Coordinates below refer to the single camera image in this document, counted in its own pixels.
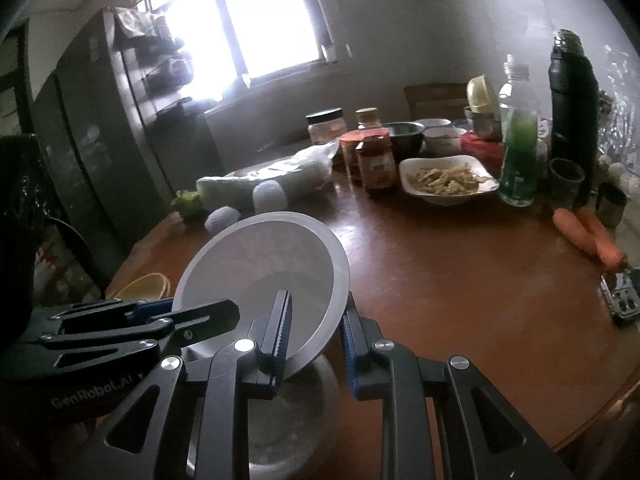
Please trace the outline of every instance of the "white ball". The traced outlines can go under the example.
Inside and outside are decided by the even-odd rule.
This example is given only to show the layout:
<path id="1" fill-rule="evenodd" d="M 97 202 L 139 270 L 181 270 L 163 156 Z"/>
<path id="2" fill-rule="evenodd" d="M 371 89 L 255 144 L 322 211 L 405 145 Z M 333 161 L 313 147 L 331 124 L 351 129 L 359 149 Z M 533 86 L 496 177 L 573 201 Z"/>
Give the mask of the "white ball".
<path id="1" fill-rule="evenodd" d="M 619 181 L 626 168 L 622 162 L 614 162 L 609 166 L 609 177 L 614 181 Z"/>
<path id="2" fill-rule="evenodd" d="M 613 160 L 612 160 L 612 158 L 611 158 L 609 155 L 607 155 L 606 153 L 603 153 L 602 155 L 600 155 L 600 156 L 598 157 L 598 165 L 599 165 L 600 169 L 601 169 L 602 171 L 604 171 L 605 173 L 607 173 L 607 172 L 608 172 L 608 170 L 609 170 L 609 166 L 610 166 L 611 164 L 613 164 Z"/>
<path id="3" fill-rule="evenodd" d="M 216 209 L 204 222 L 204 228 L 211 236 L 217 235 L 240 219 L 240 212 L 228 205 Z"/>
<path id="4" fill-rule="evenodd" d="M 257 215 L 285 211 L 288 206 L 287 195 L 275 180 L 267 180 L 254 187 L 254 208 Z"/>

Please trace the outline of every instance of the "plastic water bottle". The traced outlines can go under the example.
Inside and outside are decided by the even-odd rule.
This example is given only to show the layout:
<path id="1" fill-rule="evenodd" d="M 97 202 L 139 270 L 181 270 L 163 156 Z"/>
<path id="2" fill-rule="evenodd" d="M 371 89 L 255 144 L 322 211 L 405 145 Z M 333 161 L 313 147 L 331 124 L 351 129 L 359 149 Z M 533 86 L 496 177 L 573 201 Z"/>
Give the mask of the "plastic water bottle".
<path id="1" fill-rule="evenodd" d="M 540 107 L 529 83 L 529 66 L 509 54 L 504 64 L 507 83 L 500 90 L 500 118 L 504 158 L 500 172 L 500 198 L 526 207 L 535 198 L 538 183 L 536 145 Z"/>

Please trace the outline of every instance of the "plastic wrap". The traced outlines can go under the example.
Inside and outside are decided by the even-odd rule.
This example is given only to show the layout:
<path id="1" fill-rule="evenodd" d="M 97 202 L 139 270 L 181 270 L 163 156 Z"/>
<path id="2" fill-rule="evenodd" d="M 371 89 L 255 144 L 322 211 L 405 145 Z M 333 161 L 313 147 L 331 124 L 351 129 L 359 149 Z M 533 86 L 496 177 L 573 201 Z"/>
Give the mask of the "plastic wrap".
<path id="1" fill-rule="evenodd" d="M 638 95 L 638 74 L 631 67 L 629 54 L 615 46 L 605 46 L 609 69 L 609 81 L 613 88 L 612 98 L 601 92 L 598 100 L 600 153 L 612 162 L 620 162 L 633 172 L 640 172 L 638 145 L 640 130 L 636 108 L 640 102 Z"/>
<path id="2" fill-rule="evenodd" d="M 295 155 L 260 166 L 245 168 L 225 176 L 205 176 L 196 182 L 204 207 L 214 211 L 231 206 L 238 211 L 254 208 L 253 191 L 261 182 L 275 180 L 291 202 L 322 189 L 331 180 L 338 142 L 311 146 Z"/>

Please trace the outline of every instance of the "food on plate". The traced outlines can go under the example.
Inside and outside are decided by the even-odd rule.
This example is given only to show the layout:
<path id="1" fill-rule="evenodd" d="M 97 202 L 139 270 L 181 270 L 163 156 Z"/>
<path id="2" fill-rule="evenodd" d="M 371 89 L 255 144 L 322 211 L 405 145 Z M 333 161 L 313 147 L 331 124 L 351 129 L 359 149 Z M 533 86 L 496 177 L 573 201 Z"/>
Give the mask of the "food on plate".
<path id="1" fill-rule="evenodd" d="M 478 185 L 493 180 L 474 174 L 467 164 L 450 168 L 428 168 L 408 174 L 407 180 L 418 191 L 436 195 L 469 195 L 478 192 Z"/>

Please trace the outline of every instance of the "glass jar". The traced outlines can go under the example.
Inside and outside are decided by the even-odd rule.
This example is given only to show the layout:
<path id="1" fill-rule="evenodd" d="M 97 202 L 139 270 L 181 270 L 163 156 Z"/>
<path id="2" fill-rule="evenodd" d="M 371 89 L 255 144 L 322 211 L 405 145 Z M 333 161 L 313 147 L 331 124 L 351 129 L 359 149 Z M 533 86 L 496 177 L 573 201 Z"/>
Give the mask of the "glass jar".
<path id="1" fill-rule="evenodd" d="M 356 148 L 362 184 L 371 196 L 387 193 L 396 186 L 396 161 L 389 135 L 362 139 Z"/>
<path id="2" fill-rule="evenodd" d="M 358 118 L 358 129 L 367 130 L 369 128 L 380 128 L 382 123 L 378 117 L 377 108 L 361 108 L 356 110 L 356 117 Z"/>
<path id="3" fill-rule="evenodd" d="M 313 144 L 326 144 L 347 132 L 342 108 L 322 110 L 306 116 L 308 132 Z"/>
<path id="4" fill-rule="evenodd" d="M 360 167 L 358 166 L 358 156 L 356 154 L 356 148 L 362 141 L 362 138 L 363 135 L 361 130 L 354 130 L 340 136 L 340 148 L 342 149 L 344 165 L 347 168 L 347 176 L 355 186 L 362 185 Z"/>

